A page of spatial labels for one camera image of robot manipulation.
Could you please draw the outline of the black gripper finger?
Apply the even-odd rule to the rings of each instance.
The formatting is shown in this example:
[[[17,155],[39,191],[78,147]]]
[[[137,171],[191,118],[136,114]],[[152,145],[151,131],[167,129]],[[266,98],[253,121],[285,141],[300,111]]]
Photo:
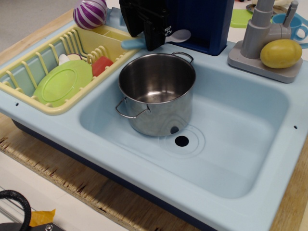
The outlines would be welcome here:
[[[168,18],[147,19],[144,22],[146,49],[153,51],[163,45],[166,37],[171,35],[172,26]]]
[[[141,0],[120,0],[120,9],[128,32],[132,37],[138,36],[145,29],[146,16]]]

